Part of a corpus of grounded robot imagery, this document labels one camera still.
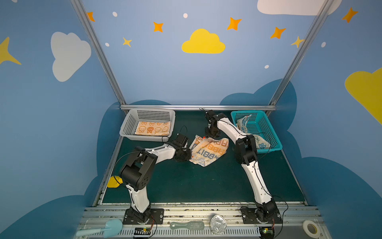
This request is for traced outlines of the cream rabbit lettered towel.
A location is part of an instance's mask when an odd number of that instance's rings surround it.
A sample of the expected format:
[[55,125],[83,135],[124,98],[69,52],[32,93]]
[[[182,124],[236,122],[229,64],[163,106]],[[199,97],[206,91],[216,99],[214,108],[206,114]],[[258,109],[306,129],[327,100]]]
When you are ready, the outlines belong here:
[[227,138],[216,140],[196,135],[190,146],[190,162],[207,167],[226,154],[228,147],[229,139]]

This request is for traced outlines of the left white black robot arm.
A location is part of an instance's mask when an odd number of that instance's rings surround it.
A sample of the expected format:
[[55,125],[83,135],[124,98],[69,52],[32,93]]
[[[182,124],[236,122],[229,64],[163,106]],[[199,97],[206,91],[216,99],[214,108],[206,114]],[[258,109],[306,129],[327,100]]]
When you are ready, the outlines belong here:
[[127,188],[131,205],[127,212],[128,224],[135,222],[147,224],[152,220],[151,204],[148,199],[147,185],[152,177],[156,164],[165,160],[185,162],[192,158],[191,150],[186,146],[173,143],[154,148],[137,146],[123,164],[119,177]]

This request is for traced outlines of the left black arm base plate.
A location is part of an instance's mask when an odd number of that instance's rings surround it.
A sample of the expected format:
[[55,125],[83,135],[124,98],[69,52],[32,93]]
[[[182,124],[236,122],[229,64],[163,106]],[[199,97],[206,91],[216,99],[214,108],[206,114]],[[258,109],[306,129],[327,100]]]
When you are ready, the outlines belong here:
[[122,224],[123,225],[150,225],[152,223],[162,225],[164,219],[163,209],[148,208],[143,213],[139,213],[132,208],[125,211]]

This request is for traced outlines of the orange white patterned towel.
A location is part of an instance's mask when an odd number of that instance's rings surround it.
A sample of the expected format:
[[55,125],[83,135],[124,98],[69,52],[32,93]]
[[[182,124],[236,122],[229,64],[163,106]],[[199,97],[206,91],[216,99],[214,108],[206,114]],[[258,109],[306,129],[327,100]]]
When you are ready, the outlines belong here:
[[135,131],[136,135],[142,136],[168,136],[170,134],[171,122],[140,121]]

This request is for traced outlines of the white perforated plastic basket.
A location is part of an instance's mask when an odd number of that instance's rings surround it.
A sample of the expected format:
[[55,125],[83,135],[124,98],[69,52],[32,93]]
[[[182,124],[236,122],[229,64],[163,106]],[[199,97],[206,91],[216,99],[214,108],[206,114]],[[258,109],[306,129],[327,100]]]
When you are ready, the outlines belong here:
[[167,142],[173,132],[176,113],[163,109],[132,109],[121,127],[122,137],[135,141]]

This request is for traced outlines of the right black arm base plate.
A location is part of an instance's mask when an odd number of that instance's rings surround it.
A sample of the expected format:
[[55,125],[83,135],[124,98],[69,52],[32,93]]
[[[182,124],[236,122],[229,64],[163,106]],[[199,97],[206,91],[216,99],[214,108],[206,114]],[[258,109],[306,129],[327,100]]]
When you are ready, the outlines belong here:
[[280,213],[267,214],[257,208],[243,206],[240,208],[244,224],[281,224],[283,222]]

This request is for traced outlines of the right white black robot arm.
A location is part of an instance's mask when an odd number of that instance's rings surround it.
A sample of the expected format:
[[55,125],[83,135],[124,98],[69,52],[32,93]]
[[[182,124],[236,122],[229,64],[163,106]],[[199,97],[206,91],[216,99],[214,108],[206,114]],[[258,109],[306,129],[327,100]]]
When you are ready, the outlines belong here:
[[235,159],[244,169],[254,193],[257,221],[265,224],[278,218],[280,212],[260,172],[254,135],[241,131],[223,113],[216,114],[209,110],[205,112],[205,118],[208,122],[205,128],[208,137],[216,138],[223,132],[234,143]]

